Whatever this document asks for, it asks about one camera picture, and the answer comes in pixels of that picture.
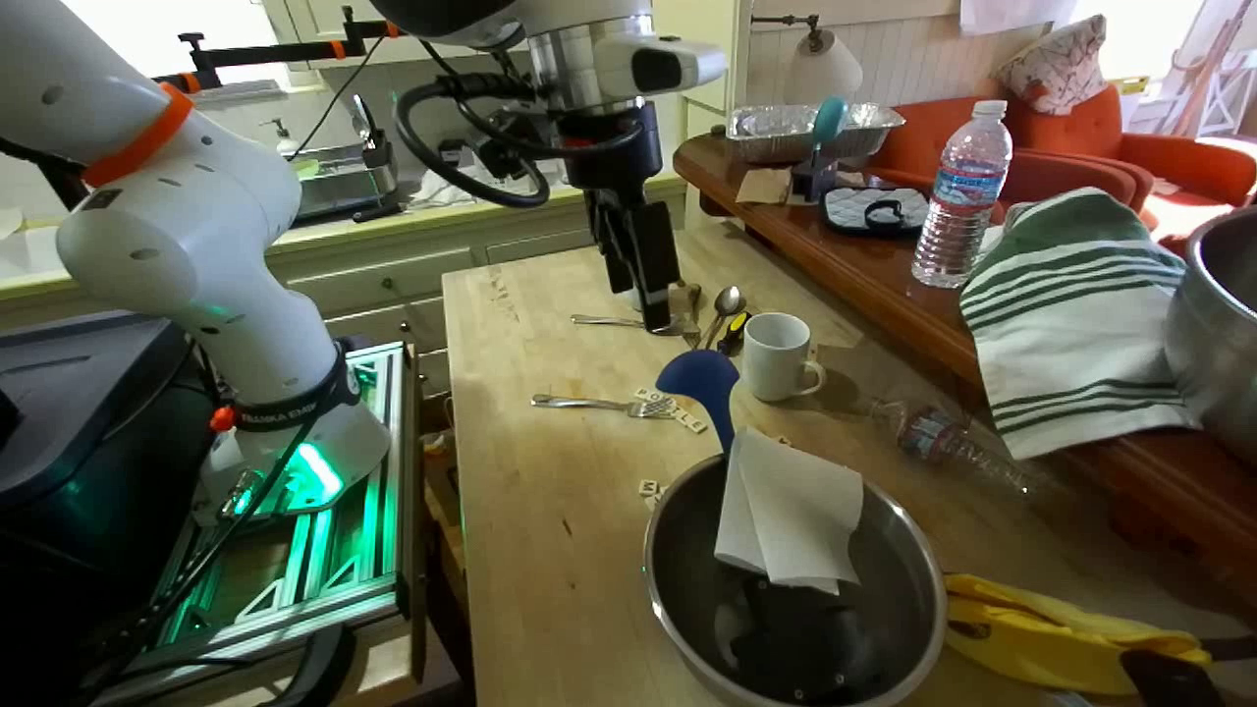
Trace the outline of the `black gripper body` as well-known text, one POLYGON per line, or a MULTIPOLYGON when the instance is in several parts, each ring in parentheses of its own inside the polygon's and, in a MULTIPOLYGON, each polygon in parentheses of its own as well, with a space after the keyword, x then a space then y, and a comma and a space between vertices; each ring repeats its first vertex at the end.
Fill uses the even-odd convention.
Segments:
POLYGON ((652 206, 643 182, 658 173, 658 135, 652 106, 627 106, 616 113, 575 113, 559 125, 567 177, 586 191, 588 229, 597 237, 597 206, 623 216, 652 206))

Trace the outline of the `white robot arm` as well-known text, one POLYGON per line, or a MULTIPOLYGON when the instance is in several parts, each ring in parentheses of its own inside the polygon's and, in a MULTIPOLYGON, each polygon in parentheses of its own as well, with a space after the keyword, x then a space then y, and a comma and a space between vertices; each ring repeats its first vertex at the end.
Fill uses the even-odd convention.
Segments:
MULTIPOLYGON (((654 100, 721 70, 713 46, 654 30, 652 0, 373 0, 399 30, 529 66, 441 76, 427 100, 510 110, 492 143, 567 165, 586 191, 609 286, 641 320, 673 324, 679 282, 668 210, 643 191, 658 168, 654 100)), ((238 449, 235 519, 338 502, 383 451, 317 308, 280 282, 272 245, 297 216, 297 177, 266 147, 201 113, 176 87, 132 70, 63 0, 0 0, 0 138, 77 168, 81 195, 55 231, 65 277, 93 299, 176 324, 207 356, 238 449)))

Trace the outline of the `robot base plate green lit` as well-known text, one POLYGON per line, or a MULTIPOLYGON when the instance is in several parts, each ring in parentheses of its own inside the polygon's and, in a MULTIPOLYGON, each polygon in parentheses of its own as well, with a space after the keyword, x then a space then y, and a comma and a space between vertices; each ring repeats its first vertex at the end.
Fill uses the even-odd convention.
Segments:
POLYGON ((297 647, 331 623, 390 616, 406 589, 399 486, 410 470, 413 372, 399 342, 348 355, 366 410, 390 431, 382 462, 305 512, 290 486, 249 519, 145 643, 139 671, 195 676, 211 661, 297 647))

